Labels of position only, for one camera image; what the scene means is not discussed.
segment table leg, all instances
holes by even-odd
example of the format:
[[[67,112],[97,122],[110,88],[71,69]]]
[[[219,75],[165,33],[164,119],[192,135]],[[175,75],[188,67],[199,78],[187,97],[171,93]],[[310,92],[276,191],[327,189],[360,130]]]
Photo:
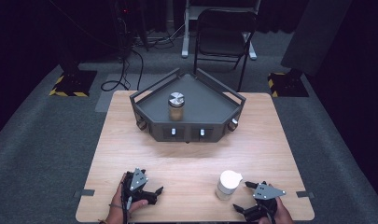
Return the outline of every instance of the table leg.
[[[255,50],[253,49],[252,43],[250,43],[249,57],[250,57],[251,60],[256,60],[258,58],[258,55],[256,54]]]
[[[182,58],[189,56],[189,0],[186,0],[185,35],[183,37]]]

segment human hand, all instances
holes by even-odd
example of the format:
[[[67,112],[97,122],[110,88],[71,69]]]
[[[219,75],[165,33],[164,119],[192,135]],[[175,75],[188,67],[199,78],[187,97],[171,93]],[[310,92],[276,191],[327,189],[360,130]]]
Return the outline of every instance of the human hand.
[[[275,213],[275,223],[276,224],[293,224],[293,219],[291,218],[290,213],[285,208],[282,203],[281,198],[276,197],[276,213]],[[259,224],[271,224],[271,221],[267,217],[262,217],[259,219]]]
[[[109,208],[109,214],[106,218],[106,222],[109,224],[121,224],[123,223],[124,217],[122,213],[122,204],[121,204],[121,183],[124,181],[126,174],[122,176],[119,186],[117,187],[116,193],[112,198],[112,202],[110,203],[110,208]],[[139,208],[144,207],[145,205],[148,204],[147,200],[140,200],[137,202],[134,202],[131,204],[130,209],[128,210],[129,216],[131,216],[131,213],[134,211],[138,210]]]

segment yellow and black hazard tape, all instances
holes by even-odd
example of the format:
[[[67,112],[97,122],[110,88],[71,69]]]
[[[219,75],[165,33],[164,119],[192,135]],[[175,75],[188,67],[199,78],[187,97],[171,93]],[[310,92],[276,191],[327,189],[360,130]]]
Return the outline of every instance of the yellow and black hazard tape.
[[[274,76],[283,76],[285,73],[270,73],[268,75],[268,86],[270,87],[271,90],[271,96],[272,97],[278,97],[278,90],[275,87],[275,82],[273,80]]]
[[[90,96],[90,87],[96,75],[94,71],[79,71],[74,74],[62,73],[49,95]]]

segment black curtain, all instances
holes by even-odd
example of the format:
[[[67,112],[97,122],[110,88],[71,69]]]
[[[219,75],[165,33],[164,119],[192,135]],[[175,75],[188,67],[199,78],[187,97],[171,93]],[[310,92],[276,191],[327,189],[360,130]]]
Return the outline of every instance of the black curtain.
[[[58,64],[47,35],[33,23],[34,10],[27,1],[0,0],[0,131]]]
[[[260,0],[259,32],[292,33],[310,0]]]
[[[281,64],[314,76],[338,33],[352,0],[309,1]]]
[[[145,1],[145,24],[147,30],[166,32],[167,0]]]
[[[69,74],[78,72],[77,63],[65,43],[59,25],[55,20],[56,14],[51,10],[50,2],[32,0],[28,3],[32,5],[30,13],[34,27],[39,33],[45,34],[46,41],[50,46],[49,50],[55,54],[61,68]]]
[[[377,0],[352,0],[319,71],[307,78],[378,193]]]

